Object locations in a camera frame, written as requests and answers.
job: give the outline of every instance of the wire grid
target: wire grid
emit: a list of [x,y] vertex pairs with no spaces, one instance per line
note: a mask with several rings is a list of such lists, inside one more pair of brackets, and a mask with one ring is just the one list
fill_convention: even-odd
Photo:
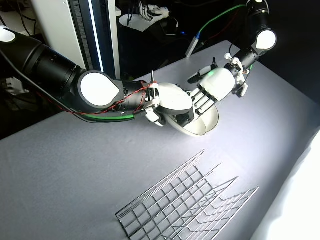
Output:
[[222,199],[238,177],[212,187],[207,177],[219,165],[202,175],[195,164],[203,152],[177,169],[184,172],[174,171],[170,181],[164,178],[116,214],[129,240],[213,239],[258,190]]

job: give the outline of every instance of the wire rack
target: wire rack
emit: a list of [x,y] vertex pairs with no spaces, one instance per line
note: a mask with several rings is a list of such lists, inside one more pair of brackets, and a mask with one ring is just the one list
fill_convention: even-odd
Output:
[[213,240],[259,189],[220,195],[238,178],[213,187],[214,169],[196,167],[204,150],[115,215],[129,240]]

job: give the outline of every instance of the table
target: table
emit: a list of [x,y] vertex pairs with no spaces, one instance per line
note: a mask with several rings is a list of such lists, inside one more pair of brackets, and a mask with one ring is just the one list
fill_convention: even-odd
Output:
[[[157,70],[155,79],[191,90],[188,77],[213,57],[224,66],[229,46]],[[320,126],[320,107],[259,62],[247,82],[245,97],[217,104],[219,123],[203,137],[145,118],[90,124],[60,113],[0,141],[0,239],[124,240],[115,213],[202,149],[208,168],[222,163],[221,177],[240,176],[226,195],[260,187],[216,238],[249,239]]]

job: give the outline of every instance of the metal frame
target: metal frame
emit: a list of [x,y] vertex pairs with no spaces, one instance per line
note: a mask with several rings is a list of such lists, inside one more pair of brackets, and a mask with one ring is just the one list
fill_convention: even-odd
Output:
[[195,166],[204,151],[116,213],[129,240],[214,239],[258,190],[223,199],[238,178],[212,186]]

